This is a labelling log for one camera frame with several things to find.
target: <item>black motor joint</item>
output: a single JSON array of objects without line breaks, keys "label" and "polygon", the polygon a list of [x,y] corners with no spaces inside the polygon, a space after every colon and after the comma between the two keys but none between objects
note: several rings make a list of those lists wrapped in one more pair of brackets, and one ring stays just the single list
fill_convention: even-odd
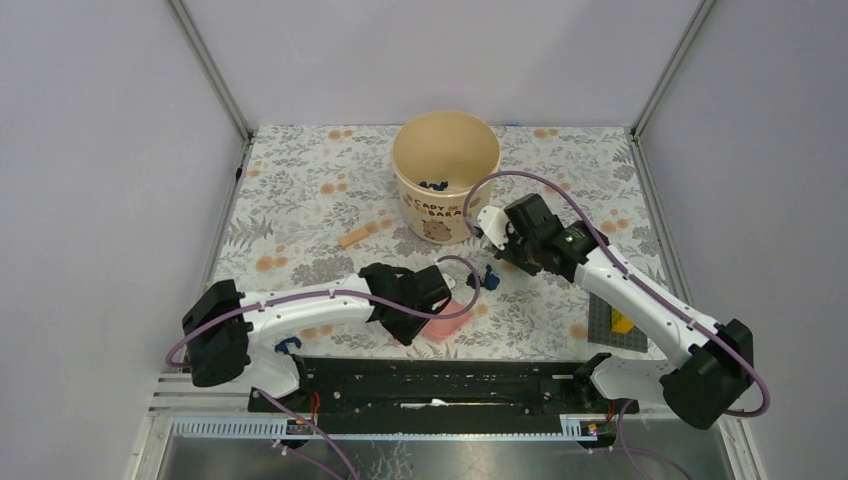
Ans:
[{"label": "black motor joint", "polygon": [[[451,291],[436,265],[418,272],[408,268],[373,263],[359,271],[368,283],[371,294],[419,312],[437,314],[451,299]],[[379,321],[389,333],[405,346],[430,320],[404,313],[381,303],[371,302],[374,312],[369,322]]]}]

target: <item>pink sponge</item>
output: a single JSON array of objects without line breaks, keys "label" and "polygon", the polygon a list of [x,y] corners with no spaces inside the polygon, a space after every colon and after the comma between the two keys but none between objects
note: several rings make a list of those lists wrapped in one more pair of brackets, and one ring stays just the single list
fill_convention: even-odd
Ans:
[{"label": "pink sponge", "polygon": [[[456,313],[462,310],[463,306],[456,303],[456,300],[451,300],[447,307],[441,311],[441,315],[448,315],[451,313]],[[427,322],[427,326],[421,330],[421,333],[434,342],[441,342],[449,336],[453,335],[453,332],[459,330],[459,327],[465,325],[467,321],[471,320],[471,312],[466,312],[463,315],[460,315],[456,318],[450,319],[438,319],[435,318]]]}]

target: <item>floral patterned mat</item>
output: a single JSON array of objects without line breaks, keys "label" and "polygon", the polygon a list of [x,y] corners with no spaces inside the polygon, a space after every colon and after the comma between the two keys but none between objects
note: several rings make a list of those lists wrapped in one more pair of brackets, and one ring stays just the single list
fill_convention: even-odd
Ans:
[{"label": "floral patterned mat", "polygon": [[[454,253],[483,271],[491,264],[501,283],[483,291],[474,318],[442,343],[423,336],[410,347],[378,323],[324,326],[291,332],[298,353],[327,356],[586,360],[610,351],[626,358],[662,358],[586,342],[588,294],[565,279],[530,277],[494,260],[483,240],[439,246],[417,237],[401,217],[389,165],[400,127],[262,127],[245,169],[214,279],[233,278],[241,291],[284,290],[327,282],[373,262],[424,268]],[[622,128],[495,127],[502,170],[524,170],[556,180],[634,266],[664,284],[659,245],[648,221]],[[563,223],[576,218],[549,189],[523,178],[500,178],[492,204],[505,206],[541,192]],[[370,224],[377,232],[343,250],[339,237]],[[471,289],[461,265],[442,264],[457,280],[454,298]]]}]

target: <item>white wall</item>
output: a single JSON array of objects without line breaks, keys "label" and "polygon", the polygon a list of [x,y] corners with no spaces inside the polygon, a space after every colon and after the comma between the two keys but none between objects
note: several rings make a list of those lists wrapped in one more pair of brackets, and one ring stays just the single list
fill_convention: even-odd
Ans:
[{"label": "white wall", "polygon": [[238,147],[165,2],[0,6],[0,477],[123,474]]},{"label": "white wall", "polygon": [[769,478],[845,478],[848,3],[719,2],[644,140],[697,305],[754,331]]},{"label": "white wall", "polygon": [[253,126],[632,125],[699,0],[188,0]]}]

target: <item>cardboard bucket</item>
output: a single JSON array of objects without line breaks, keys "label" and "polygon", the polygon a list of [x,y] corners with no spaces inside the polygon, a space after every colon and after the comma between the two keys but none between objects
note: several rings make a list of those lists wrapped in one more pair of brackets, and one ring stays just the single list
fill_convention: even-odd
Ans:
[{"label": "cardboard bucket", "polygon": [[[463,222],[465,197],[477,182],[498,169],[501,150],[486,122],[462,112],[431,112],[401,128],[392,146],[403,217],[421,238],[442,245],[471,236]],[[447,182],[444,191],[425,188]],[[474,193],[470,215],[489,203],[492,184]]]}]

